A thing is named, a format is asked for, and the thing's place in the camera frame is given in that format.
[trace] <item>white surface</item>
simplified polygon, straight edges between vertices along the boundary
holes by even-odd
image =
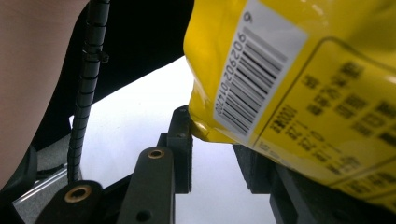
[[[81,172],[107,187],[134,170],[139,153],[166,133],[174,109],[189,102],[185,58],[107,96],[92,107]],[[275,223],[268,195],[252,195],[230,145],[194,139],[192,193],[176,196],[176,223]]]

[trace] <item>snack bag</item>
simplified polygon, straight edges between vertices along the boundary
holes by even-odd
[[[195,136],[396,212],[396,2],[195,0]]]

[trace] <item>black fabric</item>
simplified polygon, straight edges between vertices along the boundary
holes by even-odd
[[[183,56],[192,6],[193,0],[111,1],[104,44],[110,61],[101,65],[94,101]],[[68,118],[74,113],[85,18],[84,10],[55,93],[32,142],[37,149],[70,133]]]

